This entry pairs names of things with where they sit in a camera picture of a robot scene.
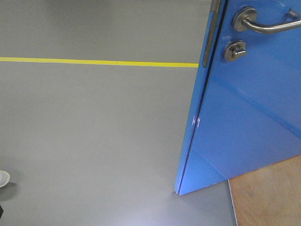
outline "door lock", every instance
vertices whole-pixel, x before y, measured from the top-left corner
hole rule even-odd
[[[246,43],[239,40],[230,42],[224,51],[227,61],[234,61],[246,55]]]

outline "lever handle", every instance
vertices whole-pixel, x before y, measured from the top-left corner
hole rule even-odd
[[[256,21],[257,11],[253,7],[245,7],[236,13],[232,20],[232,27],[238,32],[243,32],[248,29],[261,34],[274,34],[295,29],[301,26],[301,15],[290,9],[287,13],[287,18],[291,21],[282,22],[279,24],[266,25]]]

